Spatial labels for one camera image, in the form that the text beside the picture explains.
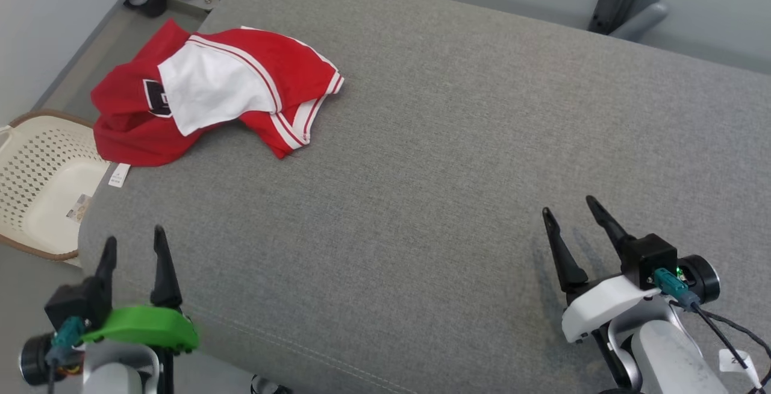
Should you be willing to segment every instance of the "black logo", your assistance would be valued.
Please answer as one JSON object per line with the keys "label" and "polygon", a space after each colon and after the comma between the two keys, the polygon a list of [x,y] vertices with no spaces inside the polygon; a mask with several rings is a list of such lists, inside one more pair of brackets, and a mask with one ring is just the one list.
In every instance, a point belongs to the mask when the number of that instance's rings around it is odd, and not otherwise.
{"label": "black logo", "polygon": [[169,100],[166,98],[166,93],[163,92],[163,86],[160,82],[152,81],[151,79],[145,79],[145,97],[147,97],[147,105],[149,111],[158,117],[164,117],[168,119],[171,117],[171,109],[169,109]]}

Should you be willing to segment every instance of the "seam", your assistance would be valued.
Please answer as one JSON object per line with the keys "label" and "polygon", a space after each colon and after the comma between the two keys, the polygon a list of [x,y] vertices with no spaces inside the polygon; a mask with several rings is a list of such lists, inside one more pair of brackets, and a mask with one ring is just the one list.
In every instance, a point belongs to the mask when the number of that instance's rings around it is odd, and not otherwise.
{"label": "seam", "polygon": [[283,113],[276,112],[276,117],[278,117],[278,122],[280,122],[281,125],[284,126],[284,129],[287,131],[287,133],[289,133],[289,136],[291,136],[300,144],[300,147],[308,144],[307,141],[302,139],[302,136],[298,136],[298,134],[295,133],[295,129],[292,127],[292,125],[289,124],[289,121],[286,119],[286,117],[284,117]]}
{"label": "seam", "polygon": [[[283,105],[283,100],[281,100],[281,95],[280,95],[281,93],[279,93],[278,91],[278,86],[276,86],[275,81],[273,80],[273,76],[270,75],[270,72],[267,71],[266,67],[264,67],[252,55],[248,54],[248,52],[238,48],[237,46],[224,45],[224,43],[219,43],[219,42],[212,42],[212,40],[204,39],[203,37],[198,35],[191,35],[190,38],[187,39],[187,41],[191,43],[195,43],[196,45],[200,46],[200,48],[209,48],[215,51],[219,51],[220,53],[228,54],[231,57],[236,57],[237,60],[240,60],[242,63],[247,64],[248,67],[251,67],[252,70],[255,73],[257,73],[260,76],[260,78],[262,78],[262,81],[264,81],[265,86],[267,86],[267,91],[270,92],[270,95],[273,97],[273,106],[275,107],[275,112],[281,112],[283,110],[284,105]],[[263,68],[263,70],[265,71],[264,75],[262,71],[259,70],[257,65],[249,61],[249,58],[253,59],[257,64],[259,64],[259,67]]]}
{"label": "seam", "polygon": [[[127,279],[127,278],[123,278],[123,279],[124,279],[124,281],[126,281],[127,283],[129,283],[132,286],[132,288],[135,290],[135,292],[138,292],[138,293],[142,293],[143,292],[143,290],[140,289],[140,285],[138,283],[136,283],[134,281],[131,281],[131,280]],[[408,388],[405,388],[403,386],[400,386],[399,384],[393,383],[393,382],[391,382],[389,380],[385,380],[385,378],[378,377],[377,375],[374,375],[374,374],[372,374],[370,372],[366,372],[364,370],[361,370],[358,367],[351,366],[350,364],[347,364],[346,362],[340,361],[339,359],[332,358],[331,356],[324,355],[323,353],[320,353],[320,352],[316,352],[315,350],[313,350],[311,348],[307,348],[307,347],[305,347],[303,345],[300,345],[300,344],[298,344],[296,342],[292,342],[291,340],[283,339],[283,337],[276,336],[276,334],[268,333],[264,329],[256,328],[256,327],[239,328],[239,326],[236,325],[237,322],[232,321],[232,320],[228,320],[225,317],[220,316],[219,314],[215,314],[213,312],[207,311],[204,308],[199,307],[196,304],[191,304],[191,303],[188,302],[188,303],[185,303],[184,306],[188,307],[188,308],[195,308],[195,310],[196,310],[195,312],[197,312],[198,315],[201,315],[204,318],[208,318],[209,320],[212,320],[213,322],[220,323],[221,325],[227,325],[227,326],[229,326],[231,328],[236,329],[237,331],[241,331],[242,333],[247,334],[248,336],[256,337],[256,339],[259,339],[261,341],[269,342],[269,343],[272,343],[274,345],[278,345],[278,346],[280,346],[282,348],[287,348],[288,350],[291,350],[292,352],[298,353],[298,354],[303,355],[303,356],[305,356],[307,358],[311,358],[314,361],[319,361],[320,363],[325,364],[326,366],[333,367],[333,369],[338,369],[341,372],[344,372],[346,374],[352,375],[353,377],[360,378],[364,382],[371,383],[374,386],[378,386],[380,388],[387,389],[388,391],[396,392],[396,394],[399,394],[399,392],[394,391],[393,389],[388,388],[387,386],[382,386],[382,385],[380,385],[378,383],[373,382],[372,380],[368,380],[368,378],[364,378],[364,377],[361,377],[361,375],[356,375],[355,373],[352,373],[352,372],[350,372],[348,370],[341,369],[340,367],[334,366],[333,364],[331,364],[331,363],[329,363],[329,362],[327,362],[327,361],[325,361],[325,360],[323,360],[321,358],[310,356],[310,355],[308,355],[306,353],[303,353],[301,351],[295,350],[294,348],[291,348],[291,347],[289,347],[289,346],[287,346],[285,344],[281,344],[279,342],[275,342],[275,341],[272,341],[272,340],[269,340],[269,339],[265,339],[265,337],[258,336],[258,334],[250,333],[250,331],[246,331],[245,328],[251,329],[251,330],[254,330],[254,331],[259,331],[259,333],[265,334],[265,336],[273,337],[274,339],[278,339],[279,341],[284,342],[284,343],[289,343],[290,345],[294,345],[295,347],[303,349],[303,350],[305,350],[307,352],[310,352],[310,353],[312,353],[314,355],[318,355],[318,356],[323,357],[325,359],[337,362],[341,366],[349,367],[350,369],[353,369],[356,372],[360,372],[360,373],[363,373],[364,375],[368,375],[368,377],[375,378],[378,381],[381,381],[383,383],[387,383],[388,385],[391,385],[391,386],[395,386],[396,388],[401,389],[403,392],[410,392],[411,394],[418,394],[417,392],[412,391],[411,389],[408,389]]]}
{"label": "seam", "polygon": [[345,369],[341,369],[341,368],[340,368],[340,367],[338,367],[338,366],[333,366],[333,364],[330,364],[329,362],[325,362],[324,360],[322,360],[322,359],[320,359],[320,358],[316,358],[316,357],[314,357],[314,356],[308,355],[307,353],[303,353],[303,352],[301,352],[300,350],[297,350],[297,349],[291,348],[291,347],[289,347],[289,346],[287,346],[287,345],[282,345],[281,343],[278,343],[278,342],[274,342],[273,340],[265,339],[265,337],[256,336],[254,333],[249,333],[249,332],[248,332],[248,331],[246,331],[245,329],[241,329],[241,328],[239,328],[239,327],[237,327],[237,326],[234,326],[234,325],[230,325],[229,323],[227,323],[227,322],[226,322],[226,320],[215,320],[214,318],[212,318],[212,317],[209,317],[209,316],[208,316],[208,315],[206,315],[206,314],[201,314],[201,313],[198,313],[198,317],[207,318],[207,319],[211,320],[212,322],[215,322],[215,323],[220,323],[220,325],[229,325],[229,327],[231,327],[231,328],[234,328],[234,329],[236,329],[237,331],[241,331],[242,333],[245,333],[245,334],[247,334],[247,336],[250,336],[250,337],[255,337],[256,339],[258,339],[258,341],[261,341],[261,342],[267,342],[267,343],[272,343],[272,344],[274,344],[274,345],[277,345],[278,347],[281,347],[281,348],[285,348],[285,349],[287,349],[287,350],[291,350],[292,352],[294,352],[294,353],[297,353],[297,354],[299,354],[299,355],[303,355],[303,356],[305,356],[306,358],[311,358],[311,359],[313,359],[314,361],[318,361],[318,362],[320,362],[320,363],[322,363],[322,364],[325,364],[325,366],[333,367],[333,369],[338,369],[338,370],[340,370],[341,372],[344,372],[344,373],[347,373],[347,374],[349,374],[349,375],[352,375],[352,377],[355,377],[355,378],[359,378],[359,380],[363,380],[364,382],[367,382],[367,383],[371,383],[371,384],[372,384],[372,385],[374,385],[374,386],[380,386],[380,388],[383,388],[383,389],[387,389],[388,391],[394,392],[395,394],[399,394],[399,392],[398,392],[398,391],[394,391],[393,389],[391,389],[391,388],[389,388],[389,387],[387,387],[387,386],[383,386],[383,385],[380,385],[380,384],[378,384],[378,383],[372,382],[371,380],[367,380],[367,378],[363,378],[363,377],[361,377],[360,375],[357,375],[357,374],[355,374],[355,373],[353,373],[353,372],[349,372],[348,370],[345,370]]}

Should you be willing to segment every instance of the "black cable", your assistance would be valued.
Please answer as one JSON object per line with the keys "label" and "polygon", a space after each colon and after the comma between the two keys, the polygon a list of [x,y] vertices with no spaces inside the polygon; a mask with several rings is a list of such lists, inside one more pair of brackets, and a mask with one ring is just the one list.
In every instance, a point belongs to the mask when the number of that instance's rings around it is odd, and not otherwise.
{"label": "black cable", "polygon": [[733,357],[736,358],[736,361],[740,364],[740,366],[744,370],[746,370],[747,369],[747,364],[744,363],[744,359],[742,359],[741,356],[738,355],[738,352],[736,352],[736,348],[733,347],[733,345],[731,344],[729,339],[727,339],[727,337],[725,337],[725,335],[722,333],[722,331],[717,326],[715,326],[715,322],[713,322],[711,320],[711,318],[707,317],[707,314],[704,314],[704,311],[702,311],[702,308],[699,306],[699,304],[694,302],[693,304],[691,304],[691,308],[693,308],[694,311],[696,311],[696,314],[702,316],[702,318],[704,319],[704,322],[707,322],[707,325],[709,325],[711,330],[713,330],[714,333],[717,334],[717,336],[720,339],[720,341],[723,342],[725,347],[727,347],[728,350],[731,351],[731,355],[733,355]]}
{"label": "black cable", "polygon": [[[677,301],[670,301],[669,304],[674,305],[675,307],[682,308],[682,305],[680,303],[678,303]],[[739,325],[736,322],[733,322],[733,321],[731,321],[731,320],[729,320],[729,319],[727,319],[725,317],[722,317],[721,315],[718,315],[718,314],[715,314],[715,313],[711,313],[711,312],[705,311],[705,310],[701,310],[701,312],[705,316],[707,316],[707,317],[709,317],[711,319],[717,320],[718,322],[725,323],[725,325],[729,325],[729,327],[734,328],[736,331],[739,331],[740,333],[746,334],[748,337],[750,337],[750,339],[752,339],[752,341],[754,341],[755,343],[757,343],[761,347],[763,347],[763,349],[766,351],[766,355],[768,355],[768,358],[771,359],[771,347],[769,347],[768,344],[766,344],[766,342],[764,342],[763,339],[761,339],[761,337],[758,337],[757,334],[753,333],[749,329]],[[761,386],[766,386],[766,384],[769,382],[769,380],[771,380],[771,367],[769,368],[769,371],[766,372],[766,376],[763,377],[762,380],[760,380],[760,385]],[[759,394],[766,394],[766,392],[763,389],[752,388],[749,391],[749,394],[758,394],[758,393]]]}
{"label": "black cable", "polygon": [[163,375],[166,377],[165,394],[174,394],[174,353],[166,352],[166,364],[163,365]]}
{"label": "black cable", "polygon": [[53,394],[53,385],[56,382],[56,361],[49,367],[49,389],[48,394]]}

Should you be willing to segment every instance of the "basket handle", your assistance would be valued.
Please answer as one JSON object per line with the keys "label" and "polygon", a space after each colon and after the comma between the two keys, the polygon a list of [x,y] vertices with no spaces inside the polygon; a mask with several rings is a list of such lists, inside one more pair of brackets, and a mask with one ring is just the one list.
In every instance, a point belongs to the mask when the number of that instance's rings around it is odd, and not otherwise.
{"label": "basket handle", "polygon": [[6,145],[11,143],[11,136],[13,136],[13,128],[11,126],[0,128],[0,152],[5,149]]}

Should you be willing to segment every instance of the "white stripe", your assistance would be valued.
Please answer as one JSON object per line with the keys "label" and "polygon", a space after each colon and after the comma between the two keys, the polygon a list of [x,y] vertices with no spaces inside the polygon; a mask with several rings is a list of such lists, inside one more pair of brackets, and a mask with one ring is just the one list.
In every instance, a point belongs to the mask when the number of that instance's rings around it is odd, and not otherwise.
{"label": "white stripe", "polygon": [[319,109],[322,108],[322,103],[324,103],[325,98],[327,98],[327,95],[323,95],[322,98],[319,99],[319,105],[316,106],[316,109],[314,109],[310,116],[308,116],[308,119],[305,120],[308,125],[308,131],[303,133],[303,138],[307,142],[311,142],[311,126],[313,125],[313,121],[316,120],[316,114],[319,114]]}
{"label": "white stripe", "polygon": [[297,137],[297,139],[299,139],[299,140],[300,140],[300,142],[301,142],[303,145],[306,145],[306,144],[308,144],[308,142],[302,142],[302,135],[301,135],[301,133],[302,133],[302,132],[301,132],[301,131],[295,131],[295,129],[294,129],[294,128],[292,128],[292,125],[291,125],[291,123],[289,123],[289,120],[287,120],[287,118],[284,116],[284,114],[283,114],[283,113],[279,112],[278,114],[276,114],[276,116],[278,116],[278,119],[279,119],[281,122],[283,122],[283,123],[284,123],[284,126],[283,126],[283,127],[284,127],[284,128],[286,128],[286,129],[287,129],[287,131],[290,131],[290,130],[291,130],[291,131],[294,133],[295,137]]}
{"label": "white stripe", "polygon": [[[322,106],[324,99],[327,98],[327,95],[330,95],[333,92],[332,90],[335,89],[335,85],[339,78],[340,74],[335,72],[335,75],[332,76],[331,81],[327,85],[327,91],[324,93],[324,95],[322,95],[321,98],[306,101],[305,103],[301,103],[300,106],[298,106],[297,114],[295,114],[295,124],[292,125],[292,129],[295,131],[295,133],[302,134],[301,138],[303,141],[311,141],[311,125],[313,124],[313,119],[316,118],[316,114],[319,112],[319,108]],[[316,105],[316,109],[314,109],[313,105],[316,103],[316,101],[319,101],[319,105]],[[305,131],[305,123],[308,123],[308,131]]]}
{"label": "white stripe", "polygon": [[[242,30],[254,30],[254,31],[265,31],[265,30],[261,30],[261,29],[259,29],[259,28],[245,27],[245,26],[243,26],[243,25],[242,25],[242,27],[240,27],[240,29],[242,29]],[[335,70],[337,70],[337,68],[335,67],[335,65],[334,65],[334,64],[333,64],[333,63],[332,63],[330,60],[328,60],[328,59],[327,59],[327,57],[325,57],[324,55],[322,55],[322,54],[320,54],[319,52],[317,52],[317,51],[316,51],[316,49],[312,48],[311,46],[308,46],[308,44],[307,44],[307,43],[305,43],[305,42],[300,42],[300,40],[297,40],[297,39],[296,39],[296,38],[294,38],[294,37],[289,37],[289,36],[284,36],[284,37],[288,37],[288,38],[291,38],[292,40],[294,40],[295,42],[298,42],[298,43],[300,43],[300,45],[303,45],[303,46],[305,46],[306,48],[311,48],[311,51],[313,51],[313,53],[314,53],[314,54],[316,54],[316,56],[317,56],[317,57],[319,57],[319,59],[321,59],[321,60],[322,60],[322,61],[324,61],[325,63],[327,63],[327,64],[331,65],[331,67],[332,67],[332,68],[334,68]]]}
{"label": "white stripe", "polygon": [[343,82],[345,82],[345,78],[340,76],[340,83],[338,84],[338,87],[335,89],[335,91],[332,92],[333,95],[336,95],[336,94],[338,94],[338,92],[340,92],[340,89],[342,88],[342,83]]}
{"label": "white stripe", "polygon": [[253,56],[248,54],[248,52],[243,51],[242,49],[236,48],[236,46],[230,46],[230,45],[224,45],[223,43],[219,42],[211,42],[210,40],[206,40],[205,38],[201,36],[190,36],[189,39],[187,39],[188,42],[195,42],[199,45],[209,46],[210,48],[213,48],[214,50],[217,50],[217,48],[220,48],[220,50],[224,49],[229,52],[232,52],[234,54],[237,54],[239,57],[242,57],[246,61],[252,64],[253,67],[250,68],[256,68],[256,70],[262,75],[262,78],[267,81],[267,87],[270,89],[270,92],[272,92],[273,97],[276,101],[276,112],[281,112],[281,109],[283,109],[283,105],[281,105],[281,95],[278,94],[278,89],[276,89],[276,84],[273,82],[273,78],[270,76],[270,73],[267,72],[267,69],[260,64],[259,61],[254,59]]}
{"label": "white stripe", "polygon": [[[302,131],[305,129],[305,122],[308,122],[309,117],[311,117],[311,109],[313,109],[313,105],[317,100],[318,99],[316,98],[306,101],[297,107],[297,114],[295,114],[295,124],[292,125],[292,129],[295,131],[295,133],[302,133]],[[302,139],[308,142],[311,140],[311,136],[308,133],[302,133]]]}
{"label": "white stripe", "polygon": [[286,142],[286,144],[292,150],[297,150],[302,147],[302,145],[298,144],[297,141],[295,141],[295,139],[292,138],[289,133],[287,133],[287,131],[284,129],[284,125],[282,125],[281,121],[278,119],[278,116],[281,116],[281,114],[270,114],[270,120],[273,122],[273,126],[275,126],[278,135],[281,136],[281,139],[283,139],[283,141]]}

